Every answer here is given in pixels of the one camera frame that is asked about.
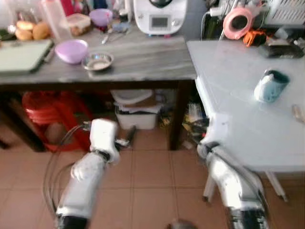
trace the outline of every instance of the wooden table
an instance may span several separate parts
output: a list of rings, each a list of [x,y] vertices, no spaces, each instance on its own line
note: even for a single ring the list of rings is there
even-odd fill
[[[88,42],[91,52],[108,52],[114,56],[108,70],[90,73],[81,65],[69,65],[54,56],[34,73],[0,76],[0,91],[177,89],[168,144],[170,150],[175,150],[197,76],[183,37],[147,37],[136,27],[115,41],[111,39],[117,35],[111,35],[105,45],[101,45],[103,36],[93,30],[81,39]],[[13,110],[4,102],[0,105],[0,118],[33,150],[43,150],[41,141]]]

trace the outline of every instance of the appliance display screen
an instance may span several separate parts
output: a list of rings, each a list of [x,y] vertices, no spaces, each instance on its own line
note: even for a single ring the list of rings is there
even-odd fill
[[[167,27],[168,18],[152,18],[152,27]]]

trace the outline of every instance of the wall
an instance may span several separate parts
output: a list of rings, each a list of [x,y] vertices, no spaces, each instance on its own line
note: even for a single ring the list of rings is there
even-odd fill
[[[0,28],[6,28],[10,23],[5,0],[0,0]],[[188,0],[187,14],[184,24],[178,34],[186,40],[197,40],[200,37],[200,26],[203,14],[206,12],[204,0]]]

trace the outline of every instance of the bottle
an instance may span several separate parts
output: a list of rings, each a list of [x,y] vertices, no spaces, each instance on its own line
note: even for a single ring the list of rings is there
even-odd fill
[[[60,0],[41,0],[41,10],[56,42],[72,39],[72,34]]]

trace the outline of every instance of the cutting board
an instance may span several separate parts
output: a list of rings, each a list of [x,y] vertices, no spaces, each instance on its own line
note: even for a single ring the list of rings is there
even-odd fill
[[[0,74],[28,73],[36,70],[52,45],[51,40],[2,42]]]

